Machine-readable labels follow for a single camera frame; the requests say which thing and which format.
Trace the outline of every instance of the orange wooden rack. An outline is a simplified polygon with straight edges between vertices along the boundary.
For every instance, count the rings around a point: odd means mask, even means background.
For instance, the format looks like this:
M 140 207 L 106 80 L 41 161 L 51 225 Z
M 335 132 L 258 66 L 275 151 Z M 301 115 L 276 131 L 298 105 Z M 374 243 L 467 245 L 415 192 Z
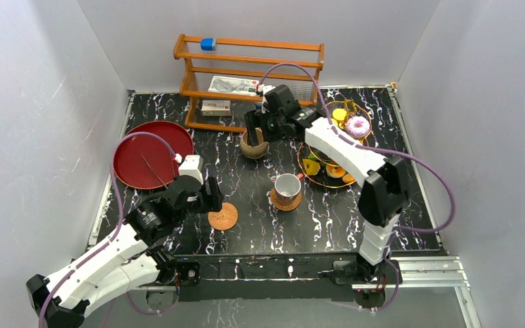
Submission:
M 222 126 L 195 122 L 194 116 L 197 115 L 196 109 L 201 98 L 250 102 L 263 101 L 261 97 L 257 96 L 208 91 L 208 85 L 213 75 L 260 79 L 265 74 L 269 65 L 288 62 L 299 64 L 304 68 L 310 69 L 311 72 L 314 70 L 314 78 L 318 81 L 319 73 L 323 69 L 325 51 L 323 44 L 298 44 L 218 38 L 216 41 L 216 50 L 202 51 L 200 49 L 200 41 L 204 38 L 205 37 L 202 36 L 186 36 L 180 34 L 174 46 L 174 58 L 183 58 L 186 66 L 184 79 L 180 85 L 180 94 L 190 97 L 190 109 L 185 120 L 185 125 L 188 128 L 203 128 L 229 132 L 243 132 L 246 130 L 245 127 L 240 126 Z M 241 66 L 241 68 L 247 66 L 249 69 L 229 69 L 229 66 L 234 65 L 229 65 L 229 62 L 234 62 L 237 66 Z M 215 66 L 225 66 L 225 68 L 216 68 Z M 302 106 L 317 103 L 317 91 L 313 88 L 312 80 L 307 75 L 272 72 L 268 75 L 268 78 L 272 79 L 273 83 L 295 84 L 295 90 L 297 90 L 297 86 L 299 89 L 304 90 L 304 92 L 300 93 L 300 97 L 297 97 L 296 91 L 293 92 L 293 95 Z

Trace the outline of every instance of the cork coaster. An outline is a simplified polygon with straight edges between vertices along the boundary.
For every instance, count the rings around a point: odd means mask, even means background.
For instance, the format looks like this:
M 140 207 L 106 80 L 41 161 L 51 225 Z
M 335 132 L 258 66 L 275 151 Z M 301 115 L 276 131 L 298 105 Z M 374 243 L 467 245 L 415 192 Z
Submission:
M 220 212 L 208 212 L 208 222 L 216 230 L 228 230 L 239 220 L 239 212 L 231 203 L 222 203 Z
M 299 193 L 293 203 L 291 205 L 281 205 L 279 204 L 279 201 L 277 200 L 277 193 L 275 189 L 271 191 L 271 202 L 273 202 L 273 205 L 278 208 L 279 210 L 283 210 L 285 212 L 288 212 L 290 210 L 294 210 L 301 204 L 301 200 L 303 199 L 303 193 Z

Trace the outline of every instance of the small box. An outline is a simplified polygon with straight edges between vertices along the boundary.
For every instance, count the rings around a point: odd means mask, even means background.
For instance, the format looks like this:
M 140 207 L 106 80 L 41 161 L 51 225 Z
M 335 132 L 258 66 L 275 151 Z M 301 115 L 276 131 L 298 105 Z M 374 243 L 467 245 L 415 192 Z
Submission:
M 230 116 L 230 100 L 203 100 L 203 116 Z
M 200 41 L 200 48 L 204 51 L 214 51 L 216 50 L 216 39 L 206 38 Z
M 222 94 L 242 94 L 245 96 L 256 96 L 257 80 L 238 79 L 236 77 L 212 77 L 209 92 Z

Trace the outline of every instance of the red tray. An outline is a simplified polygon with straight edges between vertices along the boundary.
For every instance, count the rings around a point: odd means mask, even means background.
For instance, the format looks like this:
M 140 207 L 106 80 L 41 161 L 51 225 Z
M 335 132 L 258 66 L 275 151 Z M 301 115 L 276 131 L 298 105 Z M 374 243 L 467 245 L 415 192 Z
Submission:
M 149 122 L 127 134 L 134 132 L 158 135 L 182 158 L 194 153 L 192 137 L 176 123 Z M 178 175 L 178 163 L 173 160 L 170 151 L 159 140 L 149 135 L 136 136 L 122 143 L 113 159 L 113 166 L 116 176 L 124 184 L 136 189 L 156 189 L 171 183 Z

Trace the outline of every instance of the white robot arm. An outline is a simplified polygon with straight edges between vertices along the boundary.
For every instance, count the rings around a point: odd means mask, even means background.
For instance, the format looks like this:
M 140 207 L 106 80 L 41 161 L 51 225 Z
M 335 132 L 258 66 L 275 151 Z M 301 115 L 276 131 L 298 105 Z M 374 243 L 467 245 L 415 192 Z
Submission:
M 364 238 L 357 263 L 343 271 L 358 282 L 371 281 L 385 265 L 393 227 L 409 199 L 405 162 L 345 142 L 320 111 L 302 109 L 287 86 L 260 89 L 263 108 L 245 114 L 250 137 L 260 127 L 265 141 L 302 140 L 341 165 L 362 187 L 358 208 L 365 219 Z M 255 137 L 249 140 L 257 142 Z M 203 182 L 201 166 L 199 156 L 187 156 L 180 176 L 165 191 L 146 198 L 105 240 L 58 272 L 27 281 L 31 305 L 38 314 L 45 309 L 49 328 L 79 327 L 96 308 L 132 288 L 176 279 L 175 257 L 152 246 L 171 234 L 188 212 L 221 210 L 223 196 L 216 179 Z
M 96 308 L 143 284 L 172 283 L 175 257 L 152 246 L 178 227 L 187 213 L 220 211 L 223 195 L 215 177 L 202 180 L 202 159 L 189 155 L 165 191 L 148 196 L 104 240 L 47 277 L 27 281 L 34 310 L 46 307 L 47 327 L 79 327 Z
M 301 108 L 286 85 L 258 85 L 262 109 L 245 114 L 248 143 L 258 144 L 256 128 L 265 141 L 295 138 L 316 148 L 348 171 L 362 188 L 358 208 L 365 220 L 357 265 L 348 268 L 355 279 L 369 282 L 385 265 L 388 243 L 401 211 L 407 206 L 407 167 L 399 157 L 388 159 L 356 148 L 336 133 L 321 110 Z

